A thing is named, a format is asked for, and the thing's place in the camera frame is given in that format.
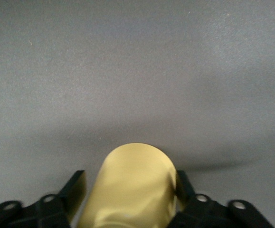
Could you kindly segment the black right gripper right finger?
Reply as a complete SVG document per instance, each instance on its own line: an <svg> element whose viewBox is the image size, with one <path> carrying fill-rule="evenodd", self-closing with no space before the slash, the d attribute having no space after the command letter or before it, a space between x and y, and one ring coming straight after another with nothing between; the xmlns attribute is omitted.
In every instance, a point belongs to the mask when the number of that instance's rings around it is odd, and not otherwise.
<svg viewBox="0 0 275 228"><path fill-rule="evenodd" d="M196 193L185 171L177 170L176 196L182 209L170 228L272 228L273 225L250 202L233 199L226 206Z"/></svg>

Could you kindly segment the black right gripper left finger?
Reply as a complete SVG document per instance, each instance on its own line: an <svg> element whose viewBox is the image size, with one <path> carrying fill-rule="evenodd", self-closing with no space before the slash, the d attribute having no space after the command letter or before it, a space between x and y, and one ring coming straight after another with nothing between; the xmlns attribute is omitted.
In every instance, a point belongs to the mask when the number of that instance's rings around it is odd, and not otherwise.
<svg viewBox="0 0 275 228"><path fill-rule="evenodd" d="M85 171L76 171L57 194L27 207L18 200L0 203L0 228L69 228L85 196Z"/></svg>

